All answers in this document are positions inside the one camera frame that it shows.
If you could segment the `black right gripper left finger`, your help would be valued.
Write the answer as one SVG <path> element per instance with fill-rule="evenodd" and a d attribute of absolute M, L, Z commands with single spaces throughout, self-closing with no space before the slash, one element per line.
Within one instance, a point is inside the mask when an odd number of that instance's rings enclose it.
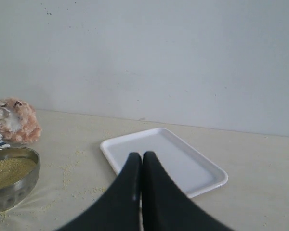
<path fill-rule="evenodd" d="M 87 210 L 59 231 L 139 231 L 142 159 L 130 153 L 109 188 Z"/>

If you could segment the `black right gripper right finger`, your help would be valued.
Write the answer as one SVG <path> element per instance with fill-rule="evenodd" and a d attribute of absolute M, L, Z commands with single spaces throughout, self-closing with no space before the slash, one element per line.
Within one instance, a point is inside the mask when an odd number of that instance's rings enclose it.
<path fill-rule="evenodd" d="M 145 231 L 232 230 L 192 202 L 152 151 L 143 155 L 141 191 Z"/>

